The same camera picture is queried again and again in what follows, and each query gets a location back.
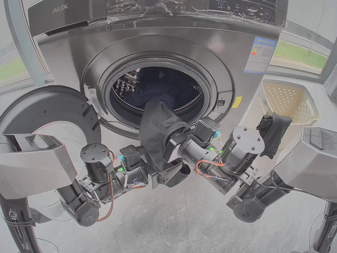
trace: door hinge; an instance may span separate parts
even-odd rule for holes
[[[97,118],[100,119],[102,116],[107,116],[107,113],[101,108],[101,105],[99,104],[95,88],[89,89],[89,96],[90,97],[87,103],[94,107],[95,111],[97,112]]]

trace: laundry basket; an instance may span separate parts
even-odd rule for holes
[[[306,87],[291,82],[264,79],[240,124],[255,128],[264,114],[272,115],[273,112],[293,119],[282,138],[279,151],[283,150],[304,126],[313,126],[320,117]]]

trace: energy label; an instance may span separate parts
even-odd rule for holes
[[[276,40],[256,36],[243,72],[264,74],[272,59],[276,45]]]

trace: washing machine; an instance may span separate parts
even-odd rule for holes
[[[193,126],[209,116],[227,138],[255,95],[286,26],[288,0],[43,0],[29,28],[57,86],[30,91],[0,117],[0,134],[138,139],[148,82],[175,89],[174,110]]]

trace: plastic wrap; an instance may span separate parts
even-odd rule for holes
[[[134,0],[106,0],[108,22],[140,17],[189,16],[249,21],[276,29],[286,25],[288,0],[160,0],[142,6]]]

